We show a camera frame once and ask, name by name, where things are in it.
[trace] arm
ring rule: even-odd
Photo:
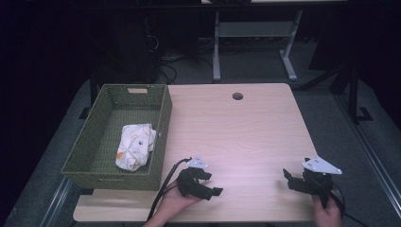
[[[177,182],[173,182],[167,187],[156,213],[144,226],[162,227],[168,220],[180,214],[187,206],[198,201],[201,201],[201,199],[193,196],[183,197],[177,188]]]
[[[340,209],[330,197],[324,209],[319,196],[312,196],[315,210],[315,223],[317,227],[341,227]]]

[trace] wooden table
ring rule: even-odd
[[[169,86],[173,109],[163,180],[182,158],[201,155],[219,197],[188,207],[173,222],[312,220],[310,196],[289,190],[283,168],[303,172],[314,157],[304,120],[286,84]],[[233,99],[241,93],[241,100]],[[173,176],[173,181],[182,164]],[[145,221],[157,192],[100,190],[81,195],[76,221]]]

